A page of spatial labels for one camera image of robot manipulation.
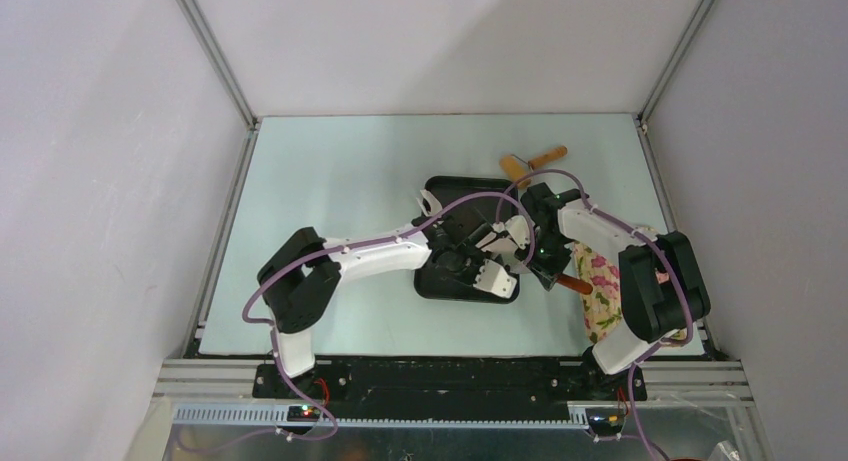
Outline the black baking tray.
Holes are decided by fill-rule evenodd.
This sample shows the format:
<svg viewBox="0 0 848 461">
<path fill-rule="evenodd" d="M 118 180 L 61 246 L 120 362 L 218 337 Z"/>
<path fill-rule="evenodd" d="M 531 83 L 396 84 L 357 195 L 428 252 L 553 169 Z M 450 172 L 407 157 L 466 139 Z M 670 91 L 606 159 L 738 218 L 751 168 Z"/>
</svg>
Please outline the black baking tray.
<svg viewBox="0 0 848 461">
<path fill-rule="evenodd" d="M 499 179 L 434 176 L 425 183 L 425 189 L 433 193 L 443 207 L 459 199 L 463 201 L 436 223 L 471 222 L 475 225 L 485 222 L 491 226 L 496 219 L 506 221 L 515 215 L 519 215 L 520 212 L 512 203 L 500 197 L 483 197 L 481 194 L 483 192 L 506 192 L 513 197 L 516 190 L 510 188 L 509 185 L 509 181 Z M 517 299 L 520 292 L 519 281 L 511 300 L 500 299 L 478 291 L 473 286 L 465 286 L 449 280 L 446 275 L 438 274 L 435 269 L 428 269 L 427 261 L 415 271 L 413 280 L 416 293 L 423 298 L 509 304 Z"/>
</svg>

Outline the metal spatula with red handle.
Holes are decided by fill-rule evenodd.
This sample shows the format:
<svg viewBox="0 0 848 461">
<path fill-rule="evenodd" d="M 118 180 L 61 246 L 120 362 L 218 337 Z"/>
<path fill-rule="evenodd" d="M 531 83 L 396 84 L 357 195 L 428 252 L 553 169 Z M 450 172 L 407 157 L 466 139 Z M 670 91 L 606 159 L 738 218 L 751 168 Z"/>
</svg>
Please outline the metal spatula with red handle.
<svg viewBox="0 0 848 461">
<path fill-rule="evenodd" d="M 517 251 L 514 251 L 514 252 L 493 252 L 493 251 L 491 251 L 490 248 L 489 248 L 489 245 L 495 239 L 496 239 L 496 234 L 494 234 L 494 236 L 491 239 L 485 240 L 484 244 L 481 246 L 483 252 L 491 253 L 493 257 L 500 256 L 502 258 L 502 261 L 504 262 L 504 265 L 507 266 L 510 269 L 510 271 L 512 273 L 516 274 L 516 275 L 532 274 L 525 267 L 524 262 L 521 262 L 519 260 L 519 251 L 520 250 L 517 250 Z M 561 275 L 558 278 L 556 285 L 563 286 L 567 289 L 570 289 L 574 292 L 577 292 L 578 294 L 590 294 L 591 291 L 592 291 L 592 287 L 590 286 L 590 284 L 588 282 L 581 281 L 577 277 L 567 275 L 566 273 L 564 273 L 563 275 Z"/>
</svg>

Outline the wooden dough roller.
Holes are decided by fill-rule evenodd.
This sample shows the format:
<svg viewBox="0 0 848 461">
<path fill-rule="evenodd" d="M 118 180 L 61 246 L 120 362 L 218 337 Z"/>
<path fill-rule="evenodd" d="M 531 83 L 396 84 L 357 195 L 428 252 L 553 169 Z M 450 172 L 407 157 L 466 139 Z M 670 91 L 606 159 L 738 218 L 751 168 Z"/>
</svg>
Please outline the wooden dough roller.
<svg viewBox="0 0 848 461">
<path fill-rule="evenodd" d="M 528 160 L 519 158 L 515 154 L 508 154 L 499 159 L 499 166 L 503 173 L 513 183 L 515 183 L 519 189 L 523 189 L 531 183 L 531 178 L 529 177 L 530 172 L 538 170 L 565 157 L 567 153 L 568 148 L 566 146 L 559 145 Z"/>
</svg>

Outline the white dough ball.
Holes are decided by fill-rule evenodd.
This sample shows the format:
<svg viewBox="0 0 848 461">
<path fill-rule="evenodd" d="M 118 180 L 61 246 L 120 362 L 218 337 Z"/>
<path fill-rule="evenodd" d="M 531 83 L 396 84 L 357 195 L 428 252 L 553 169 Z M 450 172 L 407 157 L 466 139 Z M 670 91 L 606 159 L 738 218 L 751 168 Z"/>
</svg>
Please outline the white dough ball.
<svg viewBox="0 0 848 461">
<path fill-rule="evenodd" d="M 419 196 L 416 198 L 416 201 L 423 216 L 432 217 L 443 209 L 438 198 L 426 189 L 419 191 Z"/>
</svg>

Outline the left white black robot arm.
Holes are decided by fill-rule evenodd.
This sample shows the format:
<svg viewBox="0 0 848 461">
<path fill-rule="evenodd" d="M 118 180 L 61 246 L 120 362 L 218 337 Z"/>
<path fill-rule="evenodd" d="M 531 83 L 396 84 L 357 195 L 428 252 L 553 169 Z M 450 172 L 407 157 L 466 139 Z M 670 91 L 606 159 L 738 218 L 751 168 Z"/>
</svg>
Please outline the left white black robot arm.
<svg viewBox="0 0 848 461">
<path fill-rule="evenodd" d="M 259 294 L 270 311 L 278 385 L 304 397 L 316 384 L 311 328 L 324 315 L 336 289 L 392 271 L 414 271 L 432 261 L 456 271 L 460 284 L 511 297 L 511 273 L 489 253 L 453 242 L 437 225 L 407 224 L 375 239 L 329 240 L 307 227 L 296 231 L 257 274 Z"/>
</svg>

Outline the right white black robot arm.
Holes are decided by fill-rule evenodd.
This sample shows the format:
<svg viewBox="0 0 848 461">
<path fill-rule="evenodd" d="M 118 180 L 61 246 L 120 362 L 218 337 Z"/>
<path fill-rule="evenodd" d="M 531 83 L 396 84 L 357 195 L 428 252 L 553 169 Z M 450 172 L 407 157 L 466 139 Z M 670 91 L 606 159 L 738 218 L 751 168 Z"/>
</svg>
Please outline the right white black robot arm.
<svg viewBox="0 0 848 461">
<path fill-rule="evenodd" d="M 529 269 L 545 288 L 569 264 L 582 271 L 600 259 L 611 270 L 589 283 L 591 296 L 614 311 L 588 350 L 594 364 L 581 373 L 588 395 L 610 397 L 622 384 L 621 372 L 664 347 L 692 341 L 696 321 L 711 304 L 684 234 L 630 225 L 601 210 L 580 188 L 555 193 L 544 183 L 532 185 L 521 203 L 534 222 Z"/>
</svg>

